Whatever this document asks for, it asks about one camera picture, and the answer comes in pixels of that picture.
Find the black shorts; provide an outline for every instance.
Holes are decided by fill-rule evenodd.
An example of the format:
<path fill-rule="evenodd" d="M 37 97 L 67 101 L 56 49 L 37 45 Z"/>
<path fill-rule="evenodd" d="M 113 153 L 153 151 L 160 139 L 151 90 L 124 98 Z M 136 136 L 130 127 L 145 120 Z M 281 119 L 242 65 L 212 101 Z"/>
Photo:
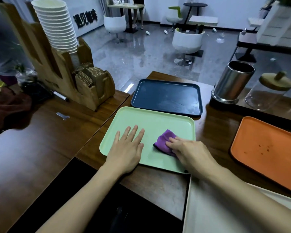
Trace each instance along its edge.
<path fill-rule="evenodd" d="M 145 1 L 144 0 L 134 0 L 134 4 L 142 4 L 142 5 L 144 5 Z"/>

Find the small plant in plastic bag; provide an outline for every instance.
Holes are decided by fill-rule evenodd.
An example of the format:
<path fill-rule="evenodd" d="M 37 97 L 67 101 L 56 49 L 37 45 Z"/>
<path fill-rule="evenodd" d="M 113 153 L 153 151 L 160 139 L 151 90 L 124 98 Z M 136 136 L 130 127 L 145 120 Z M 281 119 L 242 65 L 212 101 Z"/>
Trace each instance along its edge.
<path fill-rule="evenodd" d="M 17 79 L 18 85 L 23 83 L 33 83 L 37 80 L 37 72 L 30 68 L 25 68 L 23 64 L 17 64 L 15 67 L 17 71 L 15 77 Z"/>

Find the wooden organizer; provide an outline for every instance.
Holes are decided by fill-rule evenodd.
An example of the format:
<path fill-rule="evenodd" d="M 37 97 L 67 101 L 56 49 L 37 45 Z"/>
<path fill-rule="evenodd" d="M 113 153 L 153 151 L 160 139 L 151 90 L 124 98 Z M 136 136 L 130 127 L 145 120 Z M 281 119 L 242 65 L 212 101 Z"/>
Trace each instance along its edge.
<path fill-rule="evenodd" d="M 96 110 L 101 103 L 115 94 L 114 81 L 108 71 L 94 67 L 92 73 L 88 74 L 88 70 L 84 68 L 85 64 L 93 67 L 93 58 L 90 47 L 82 38 L 78 38 L 80 44 L 78 57 L 81 66 L 74 70 L 70 54 L 51 47 L 39 22 L 27 23 L 22 20 L 13 4 L 0 3 L 0 7 L 35 67 L 39 80 L 49 89 L 92 110 Z M 31 10 L 31 14 L 35 20 L 38 19 L 34 11 Z M 84 73 L 93 81 L 91 86 L 76 76 L 85 70 Z"/>

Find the person's left hand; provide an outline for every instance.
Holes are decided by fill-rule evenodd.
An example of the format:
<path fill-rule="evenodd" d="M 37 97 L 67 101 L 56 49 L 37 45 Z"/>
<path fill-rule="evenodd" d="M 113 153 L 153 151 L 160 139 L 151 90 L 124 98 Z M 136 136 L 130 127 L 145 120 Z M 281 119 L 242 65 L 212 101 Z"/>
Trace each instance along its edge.
<path fill-rule="evenodd" d="M 138 126 L 135 125 L 132 132 L 129 133 L 128 126 L 120 139 L 120 131 L 117 131 L 113 145 L 108 153 L 104 165 L 110 170 L 116 171 L 119 175 L 131 172 L 137 166 L 141 158 L 141 152 L 144 144 L 140 143 L 145 130 L 141 129 L 138 136 L 133 141 Z"/>

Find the brown cloth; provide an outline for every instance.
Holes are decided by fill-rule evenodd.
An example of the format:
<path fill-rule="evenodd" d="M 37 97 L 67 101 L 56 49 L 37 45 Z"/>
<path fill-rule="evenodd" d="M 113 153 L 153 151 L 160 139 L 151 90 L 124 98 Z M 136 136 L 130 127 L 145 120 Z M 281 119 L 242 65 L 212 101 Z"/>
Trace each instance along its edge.
<path fill-rule="evenodd" d="M 19 93 L 15 94 L 7 87 L 0 91 L 0 129 L 3 128 L 4 119 L 13 113 L 28 111 L 31 108 L 31 97 Z"/>

